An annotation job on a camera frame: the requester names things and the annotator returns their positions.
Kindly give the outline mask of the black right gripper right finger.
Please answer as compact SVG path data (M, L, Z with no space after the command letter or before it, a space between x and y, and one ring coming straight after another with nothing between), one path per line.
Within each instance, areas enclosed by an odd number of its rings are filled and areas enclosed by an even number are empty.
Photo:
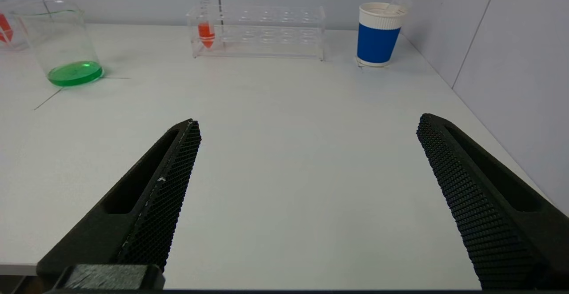
M482 289L568 290L568 217L445 118L417 136Z

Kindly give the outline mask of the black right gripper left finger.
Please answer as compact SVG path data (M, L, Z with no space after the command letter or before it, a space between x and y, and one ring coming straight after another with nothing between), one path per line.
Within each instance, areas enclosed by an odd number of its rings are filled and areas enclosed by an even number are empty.
M51 285L77 264L164 271L200 143L191 118L167 130L37 263L37 276Z

